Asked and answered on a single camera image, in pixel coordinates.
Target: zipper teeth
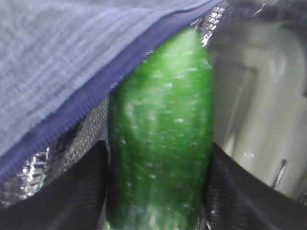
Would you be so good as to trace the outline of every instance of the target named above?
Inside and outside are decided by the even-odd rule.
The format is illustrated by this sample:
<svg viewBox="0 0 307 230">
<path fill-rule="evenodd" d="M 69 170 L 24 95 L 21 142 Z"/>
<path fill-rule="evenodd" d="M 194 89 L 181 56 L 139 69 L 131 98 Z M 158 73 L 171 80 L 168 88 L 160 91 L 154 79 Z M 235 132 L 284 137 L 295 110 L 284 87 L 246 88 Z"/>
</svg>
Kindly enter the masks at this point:
<svg viewBox="0 0 307 230">
<path fill-rule="evenodd" d="M 69 119 L 63 118 L 63 114 L 67 115 L 67 110 L 65 110 L 65 105 L 61 107 L 56 114 L 57 119 L 63 119 L 64 121 L 59 123 L 53 122 L 52 125 L 45 125 L 42 132 L 40 132 L 38 127 L 42 124 L 46 124 L 47 121 L 57 120 L 54 117 L 48 117 L 44 122 L 38 124 L 34 128 L 33 132 L 38 131 L 38 136 L 43 136 L 44 138 L 39 139 L 38 141 L 33 141 L 33 136 L 31 132 L 27 134 L 18 144 L 23 142 L 23 145 L 20 147 L 16 144 L 11 148 L 7 153 L 5 153 L 0 159 L 0 184 L 3 184 L 9 177 L 13 176 L 24 162 L 33 156 L 36 152 L 40 151 L 44 147 L 47 147 L 50 143 L 60 138 L 65 132 L 73 128 L 78 122 L 80 122 L 100 101 L 102 101 L 107 94 L 115 88 L 119 82 L 124 79 L 129 72 L 131 72 L 138 64 L 140 64 L 148 55 L 148 51 L 156 50 L 164 41 L 170 38 L 173 34 L 177 33 L 180 29 L 188 26 L 192 21 L 203 16 L 222 0 L 212 0 L 200 7 L 197 7 L 188 11 L 178 11 L 171 13 L 162 17 L 160 20 L 151 25 L 143 34 L 138 36 L 130 45 L 128 45 L 116 58 L 114 58 L 106 67 L 101 71 L 95 74 L 91 80 L 88 81 L 83 87 L 81 87 L 76 93 L 74 93 L 70 98 L 69 102 L 74 98 L 75 95 L 82 93 L 82 91 L 88 87 L 92 87 L 94 90 L 90 91 L 91 95 L 87 96 L 85 99 L 82 98 L 82 101 L 76 103 L 72 110 L 68 109 Z M 142 39 L 143 36 L 150 38 L 150 41 L 147 39 Z"/>
</svg>

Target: bag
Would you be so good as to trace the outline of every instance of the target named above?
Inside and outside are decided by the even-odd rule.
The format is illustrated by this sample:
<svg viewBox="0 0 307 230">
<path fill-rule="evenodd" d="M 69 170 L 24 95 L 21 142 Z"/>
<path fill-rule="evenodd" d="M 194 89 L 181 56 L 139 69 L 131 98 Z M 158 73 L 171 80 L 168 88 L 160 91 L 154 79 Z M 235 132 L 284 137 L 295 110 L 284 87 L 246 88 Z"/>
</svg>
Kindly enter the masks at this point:
<svg viewBox="0 0 307 230">
<path fill-rule="evenodd" d="M 108 93 L 220 2 L 3 1 L 0 230 L 102 228 Z M 307 229 L 305 207 L 218 147 L 211 166 L 198 229 Z"/>
</svg>

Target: cucumber skin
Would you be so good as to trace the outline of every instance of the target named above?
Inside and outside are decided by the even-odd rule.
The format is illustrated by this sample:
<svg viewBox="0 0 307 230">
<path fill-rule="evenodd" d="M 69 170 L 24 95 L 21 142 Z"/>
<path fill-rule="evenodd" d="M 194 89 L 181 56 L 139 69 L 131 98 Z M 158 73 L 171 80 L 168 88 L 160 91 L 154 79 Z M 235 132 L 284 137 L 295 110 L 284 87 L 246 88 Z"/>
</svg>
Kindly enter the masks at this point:
<svg viewBox="0 0 307 230">
<path fill-rule="evenodd" d="M 111 93 L 112 229 L 194 229 L 213 140 L 207 60 L 200 35 L 188 27 Z"/>
</svg>

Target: silver foil lining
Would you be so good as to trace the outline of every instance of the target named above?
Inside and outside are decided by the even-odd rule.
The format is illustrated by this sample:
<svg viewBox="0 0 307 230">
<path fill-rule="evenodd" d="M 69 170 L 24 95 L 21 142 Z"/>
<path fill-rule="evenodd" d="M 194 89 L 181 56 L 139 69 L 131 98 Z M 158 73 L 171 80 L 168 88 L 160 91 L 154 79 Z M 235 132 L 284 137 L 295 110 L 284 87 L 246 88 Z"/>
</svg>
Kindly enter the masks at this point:
<svg viewBox="0 0 307 230">
<path fill-rule="evenodd" d="M 33 196 L 76 163 L 97 141 L 107 140 L 108 98 L 75 128 L 28 159 L 0 186 L 0 209 Z"/>
</svg>

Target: zipper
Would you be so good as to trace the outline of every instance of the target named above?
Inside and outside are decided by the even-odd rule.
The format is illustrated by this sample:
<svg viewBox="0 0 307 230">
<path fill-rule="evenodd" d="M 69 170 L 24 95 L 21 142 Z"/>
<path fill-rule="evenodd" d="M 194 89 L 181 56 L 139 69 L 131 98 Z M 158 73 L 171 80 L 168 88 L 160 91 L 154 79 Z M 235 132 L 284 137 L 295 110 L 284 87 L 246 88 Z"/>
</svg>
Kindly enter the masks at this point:
<svg viewBox="0 0 307 230">
<path fill-rule="evenodd" d="M 46 148 L 78 124 L 107 94 L 150 53 L 172 35 L 204 16 L 222 0 L 162 17 L 78 89 L 56 113 L 51 114 L 0 158 L 0 184 L 13 176 L 36 152 Z"/>
</svg>

